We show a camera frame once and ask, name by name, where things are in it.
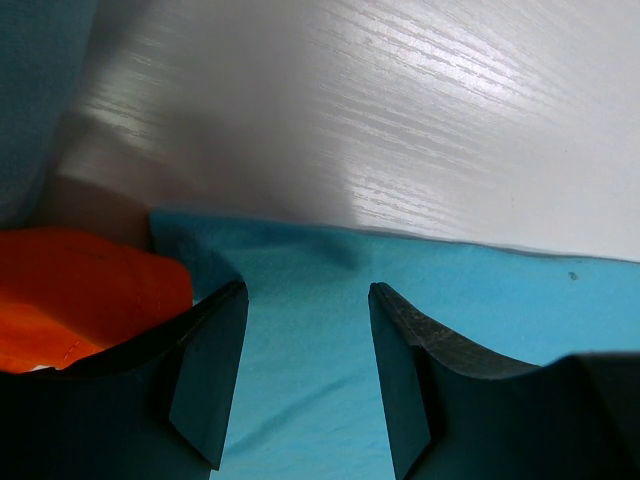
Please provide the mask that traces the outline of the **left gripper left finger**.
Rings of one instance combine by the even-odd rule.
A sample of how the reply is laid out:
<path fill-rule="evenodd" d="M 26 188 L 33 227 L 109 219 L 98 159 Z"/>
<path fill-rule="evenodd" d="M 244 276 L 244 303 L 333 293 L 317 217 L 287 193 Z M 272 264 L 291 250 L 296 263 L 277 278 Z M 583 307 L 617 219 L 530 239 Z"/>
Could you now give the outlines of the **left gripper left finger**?
<path fill-rule="evenodd" d="M 206 479 L 220 467 L 248 291 L 189 311 L 63 370 L 1 377 L 5 479 Z"/>

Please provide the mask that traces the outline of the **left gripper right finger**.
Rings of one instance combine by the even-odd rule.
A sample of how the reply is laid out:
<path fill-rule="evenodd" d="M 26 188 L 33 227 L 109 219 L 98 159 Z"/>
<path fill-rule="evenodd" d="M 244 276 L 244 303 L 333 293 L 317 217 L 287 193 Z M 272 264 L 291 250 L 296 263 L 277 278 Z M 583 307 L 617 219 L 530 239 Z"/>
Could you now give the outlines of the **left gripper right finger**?
<path fill-rule="evenodd" d="M 639 356 L 537 366 L 424 315 L 385 283 L 368 295 L 399 479 L 635 479 Z"/>

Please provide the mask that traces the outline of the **orange t shirt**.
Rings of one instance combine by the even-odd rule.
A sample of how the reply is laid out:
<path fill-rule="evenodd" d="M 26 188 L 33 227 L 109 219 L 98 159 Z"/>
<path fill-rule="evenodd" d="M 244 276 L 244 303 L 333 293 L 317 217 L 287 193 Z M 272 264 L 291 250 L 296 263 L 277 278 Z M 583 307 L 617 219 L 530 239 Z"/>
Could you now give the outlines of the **orange t shirt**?
<path fill-rule="evenodd" d="M 1 369 L 64 369 L 188 311 L 179 262 L 95 234 L 1 234 Z"/>

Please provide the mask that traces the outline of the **teal t shirt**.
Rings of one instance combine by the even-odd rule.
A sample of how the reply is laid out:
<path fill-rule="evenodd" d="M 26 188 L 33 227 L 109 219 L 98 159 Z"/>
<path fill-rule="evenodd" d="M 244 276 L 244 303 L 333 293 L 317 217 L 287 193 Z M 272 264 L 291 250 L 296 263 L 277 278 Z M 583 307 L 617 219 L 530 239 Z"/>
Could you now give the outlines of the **teal t shirt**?
<path fill-rule="evenodd" d="M 420 311 L 534 364 L 639 346 L 634 263 L 157 211 L 155 250 L 182 262 L 202 299 L 249 292 L 220 477 L 393 475 L 368 292 L 385 282 Z"/>

